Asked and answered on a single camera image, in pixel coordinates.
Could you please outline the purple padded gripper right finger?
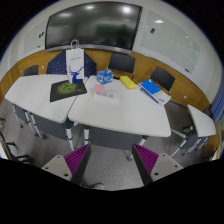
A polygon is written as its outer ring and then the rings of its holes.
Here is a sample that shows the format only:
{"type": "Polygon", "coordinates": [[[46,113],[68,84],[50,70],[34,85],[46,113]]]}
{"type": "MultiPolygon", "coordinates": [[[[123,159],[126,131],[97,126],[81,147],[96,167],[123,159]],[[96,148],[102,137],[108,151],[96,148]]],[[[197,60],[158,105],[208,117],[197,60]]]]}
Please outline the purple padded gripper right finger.
{"type": "Polygon", "coordinates": [[[157,154],[138,144],[132,145],[132,154],[144,185],[182,169],[182,166],[166,153],[157,154]]]}

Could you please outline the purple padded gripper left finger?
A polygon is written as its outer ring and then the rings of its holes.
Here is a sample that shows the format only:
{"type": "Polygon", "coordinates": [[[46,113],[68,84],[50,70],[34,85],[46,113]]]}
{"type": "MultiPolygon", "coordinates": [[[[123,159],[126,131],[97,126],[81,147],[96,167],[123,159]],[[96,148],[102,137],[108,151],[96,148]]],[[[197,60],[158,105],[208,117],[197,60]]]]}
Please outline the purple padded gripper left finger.
{"type": "Polygon", "coordinates": [[[77,185],[81,184],[91,155],[91,145],[80,147],[66,156],[56,155],[42,169],[77,185]]]}

